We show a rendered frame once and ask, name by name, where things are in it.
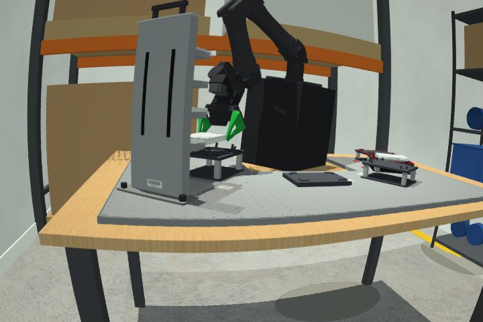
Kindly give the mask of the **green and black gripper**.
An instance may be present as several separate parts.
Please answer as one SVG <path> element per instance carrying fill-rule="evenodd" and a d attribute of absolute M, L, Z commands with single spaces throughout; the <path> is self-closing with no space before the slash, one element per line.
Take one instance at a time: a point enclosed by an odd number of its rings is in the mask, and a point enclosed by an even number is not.
<path fill-rule="evenodd" d="M 209 111 L 210 117 L 207 115 L 207 118 L 198 119 L 198 133 L 206 133 L 212 125 L 227 126 L 228 121 L 230 121 L 226 135 L 226 139 L 227 141 L 229 141 L 232 137 L 234 137 L 246 128 L 243 115 L 238 105 L 206 104 L 205 108 L 208 108 L 208 111 L 211 110 Z M 231 133 L 234 125 L 236 126 L 236 128 Z"/>

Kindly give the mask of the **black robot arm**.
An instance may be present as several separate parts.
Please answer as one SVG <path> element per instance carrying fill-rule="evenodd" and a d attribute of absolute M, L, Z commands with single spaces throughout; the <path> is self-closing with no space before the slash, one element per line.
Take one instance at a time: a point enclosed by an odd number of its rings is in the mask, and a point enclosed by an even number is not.
<path fill-rule="evenodd" d="M 261 81 L 260 65 L 256 64 L 252 52 L 246 18 L 254 22 L 275 43 L 278 52 L 287 61 L 285 78 L 266 78 L 322 87 L 320 84 L 304 81 L 303 63 L 308 63 L 304 45 L 271 16 L 263 0 L 230 0 L 217 11 L 217 17 L 222 17 L 227 30 L 233 66 L 229 62 L 220 62 L 208 72 L 209 92 L 215 94 L 211 104 L 238 105 L 245 89 L 253 89 Z"/>

